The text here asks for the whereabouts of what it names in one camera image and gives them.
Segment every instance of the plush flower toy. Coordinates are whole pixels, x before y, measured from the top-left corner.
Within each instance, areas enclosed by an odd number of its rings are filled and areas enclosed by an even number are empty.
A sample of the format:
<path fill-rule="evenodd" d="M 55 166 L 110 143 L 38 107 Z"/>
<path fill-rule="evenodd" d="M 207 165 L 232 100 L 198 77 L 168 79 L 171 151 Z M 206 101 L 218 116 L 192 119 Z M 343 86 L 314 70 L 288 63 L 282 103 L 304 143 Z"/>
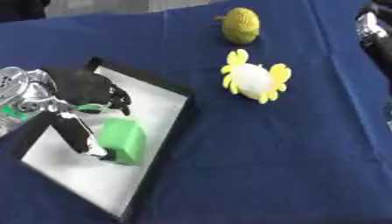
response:
<path fill-rule="evenodd" d="M 225 74 L 223 87 L 234 95 L 241 93 L 261 104 L 277 100 L 278 91 L 287 89 L 285 83 L 291 77 L 291 69 L 285 64 L 275 64 L 268 72 L 262 65 L 247 63 L 248 58 L 243 49 L 230 52 L 227 65 L 220 70 Z"/>

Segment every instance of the yellow ball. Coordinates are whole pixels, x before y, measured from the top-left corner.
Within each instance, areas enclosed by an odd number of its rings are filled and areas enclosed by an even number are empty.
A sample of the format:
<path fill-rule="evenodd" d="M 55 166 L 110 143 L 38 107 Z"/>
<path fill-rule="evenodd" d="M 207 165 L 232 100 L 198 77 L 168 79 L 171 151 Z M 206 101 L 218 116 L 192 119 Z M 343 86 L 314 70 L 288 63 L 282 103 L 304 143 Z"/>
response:
<path fill-rule="evenodd" d="M 247 8 L 234 8 L 222 20 L 222 32 L 226 39 L 240 45 L 253 42 L 260 32 L 257 14 Z"/>

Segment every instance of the green foam block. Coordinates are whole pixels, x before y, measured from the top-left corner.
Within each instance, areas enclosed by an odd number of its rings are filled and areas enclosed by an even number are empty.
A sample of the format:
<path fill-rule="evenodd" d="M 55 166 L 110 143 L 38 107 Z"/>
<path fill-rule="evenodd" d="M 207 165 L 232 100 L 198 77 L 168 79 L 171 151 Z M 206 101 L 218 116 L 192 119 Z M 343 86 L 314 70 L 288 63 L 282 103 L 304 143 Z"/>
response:
<path fill-rule="evenodd" d="M 146 136 L 133 120 L 108 119 L 97 134 L 102 148 L 115 151 L 115 161 L 123 165 L 134 165 L 140 161 Z"/>

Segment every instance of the blue table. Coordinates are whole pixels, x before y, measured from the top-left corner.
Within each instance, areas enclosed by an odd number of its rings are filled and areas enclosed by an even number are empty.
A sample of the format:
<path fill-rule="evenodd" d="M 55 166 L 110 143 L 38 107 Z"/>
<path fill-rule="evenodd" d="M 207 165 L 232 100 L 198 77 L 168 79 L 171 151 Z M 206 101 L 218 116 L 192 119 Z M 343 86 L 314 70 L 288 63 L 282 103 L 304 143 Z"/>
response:
<path fill-rule="evenodd" d="M 361 4 L 242 0 L 2 24 L 0 67 L 79 67 L 98 56 L 194 89 L 199 116 L 138 223 L 389 223 L 387 82 L 358 46 Z M 293 69 L 276 102 L 261 106 L 221 87 L 220 67 L 237 46 L 222 39 L 213 18 L 235 6 L 262 18 L 261 38 L 245 47 L 250 62 Z M 114 223 L 5 152 L 0 223 Z"/>

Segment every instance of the gray floor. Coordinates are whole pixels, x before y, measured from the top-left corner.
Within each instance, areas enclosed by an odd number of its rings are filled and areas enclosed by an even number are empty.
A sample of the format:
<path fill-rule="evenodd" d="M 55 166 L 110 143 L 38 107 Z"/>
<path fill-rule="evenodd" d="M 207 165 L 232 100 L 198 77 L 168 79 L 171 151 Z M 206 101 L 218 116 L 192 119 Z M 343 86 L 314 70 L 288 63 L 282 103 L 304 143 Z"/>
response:
<path fill-rule="evenodd" d="M 52 0 L 48 17 L 96 12 L 142 13 L 208 4 L 216 0 Z"/>

